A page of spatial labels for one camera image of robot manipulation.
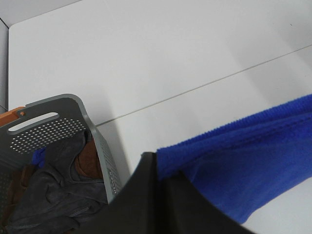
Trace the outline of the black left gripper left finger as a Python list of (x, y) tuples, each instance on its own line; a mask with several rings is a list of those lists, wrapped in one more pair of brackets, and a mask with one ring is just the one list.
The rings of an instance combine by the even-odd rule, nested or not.
[(115, 198), (76, 234), (156, 234), (156, 154), (145, 152)]

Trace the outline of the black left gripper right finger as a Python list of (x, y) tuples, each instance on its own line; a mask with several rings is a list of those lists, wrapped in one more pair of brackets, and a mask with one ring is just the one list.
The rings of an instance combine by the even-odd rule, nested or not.
[(168, 234), (251, 234), (206, 200), (182, 174), (162, 182)]

